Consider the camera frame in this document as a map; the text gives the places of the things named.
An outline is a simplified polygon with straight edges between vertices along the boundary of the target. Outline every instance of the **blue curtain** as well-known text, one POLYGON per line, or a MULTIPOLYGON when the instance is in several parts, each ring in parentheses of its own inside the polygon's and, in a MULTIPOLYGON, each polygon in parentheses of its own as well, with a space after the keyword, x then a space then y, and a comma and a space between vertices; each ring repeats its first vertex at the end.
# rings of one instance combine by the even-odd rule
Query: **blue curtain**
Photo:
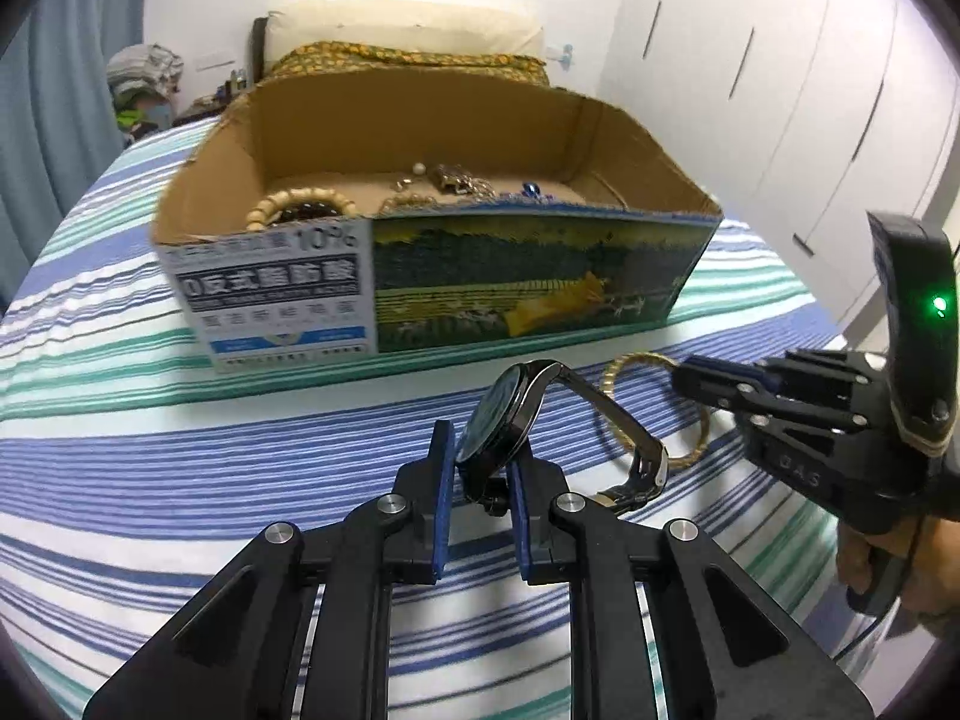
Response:
POLYGON ((123 148, 107 60, 143 41, 143 0, 38 0, 0 56, 0 308, 123 148))

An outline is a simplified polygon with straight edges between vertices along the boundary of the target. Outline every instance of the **watch face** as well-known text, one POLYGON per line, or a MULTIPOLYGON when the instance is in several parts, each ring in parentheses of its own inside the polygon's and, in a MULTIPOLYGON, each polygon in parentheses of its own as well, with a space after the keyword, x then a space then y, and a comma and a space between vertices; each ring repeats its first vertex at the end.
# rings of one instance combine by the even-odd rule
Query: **watch face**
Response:
POLYGON ((469 460, 500 429, 520 387, 520 366, 511 365, 501 373, 493 386, 484 392, 457 445, 458 463, 469 460))

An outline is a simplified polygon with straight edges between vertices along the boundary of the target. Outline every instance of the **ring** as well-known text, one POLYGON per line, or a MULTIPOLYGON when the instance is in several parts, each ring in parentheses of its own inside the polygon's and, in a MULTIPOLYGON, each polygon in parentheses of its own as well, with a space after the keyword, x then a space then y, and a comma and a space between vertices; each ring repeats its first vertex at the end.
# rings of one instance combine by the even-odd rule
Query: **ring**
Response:
MULTIPOLYGON (((665 370, 674 370, 679 363, 671 357, 656 352, 634 352, 632 354, 623 354, 610 362, 604 368, 603 378, 600 380, 600 389, 608 398, 616 400, 613 397, 613 385, 616 377, 627 365, 654 365, 665 370)), ((613 433, 613 437, 620 442, 620 445, 628 452, 634 451, 634 443, 627 437, 620 428, 607 420, 608 428, 613 433)), ((697 445, 693 450, 678 458, 670 458, 669 466, 671 470, 689 469, 698 461, 707 451, 710 435, 710 413, 706 406, 700 407, 700 437, 697 439, 697 445)))

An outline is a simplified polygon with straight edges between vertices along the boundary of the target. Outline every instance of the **blue gripper pad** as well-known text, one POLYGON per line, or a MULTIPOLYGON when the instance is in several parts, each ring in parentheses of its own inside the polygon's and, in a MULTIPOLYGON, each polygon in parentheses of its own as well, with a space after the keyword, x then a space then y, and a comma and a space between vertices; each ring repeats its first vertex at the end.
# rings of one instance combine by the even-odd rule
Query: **blue gripper pad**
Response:
MULTIPOLYGON (((435 579, 443 576, 446 565, 446 556, 450 542, 450 512, 453 510, 453 458, 456 450, 456 431, 452 422, 445 423, 445 440, 443 446, 443 465, 440 468, 440 488, 437 490, 437 510, 433 518, 433 575, 435 579)), ((430 446, 431 454, 434 451, 433 442, 430 446)))
POLYGON ((766 389, 771 395, 775 395, 782 386, 781 377, 764 370, 756 365, 747 364, 747 362, 731 362, 730 360, 720 360, 717 357, 703 357, 699 354, 691 354, 681 365, 696 365, 696 367, 715 370, 718 373, 726 373, 731 376, 739 376, 744 379, 755 379, 760 381, 763 389, 766 389))
POLYGON ((527 519, 527 501, 520 483, 520 466, 515 461, 507 465, 510 488, 510 517, 514 525, 514 546, 517 549, 517 565, 520 578, 530 576, 530 522, 527 519))

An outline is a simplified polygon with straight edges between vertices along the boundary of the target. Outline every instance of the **blue label on box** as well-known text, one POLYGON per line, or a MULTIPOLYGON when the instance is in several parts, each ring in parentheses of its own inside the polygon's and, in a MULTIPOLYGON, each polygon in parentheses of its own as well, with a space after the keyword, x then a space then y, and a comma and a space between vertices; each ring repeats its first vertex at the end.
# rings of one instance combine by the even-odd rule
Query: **blue label on box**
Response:
POLYGON ((326 330, 308 330, 305 333, 284 333, 269 338, 226 338, 224 341, 210 341, 210 347, 218 354, 229 352, 248 352, 258 349, 275 349, 286 346, 304 346, 307 343, 330 343, 330 341, 352 341, 366 338, 366 327, 331 327, 326 330))

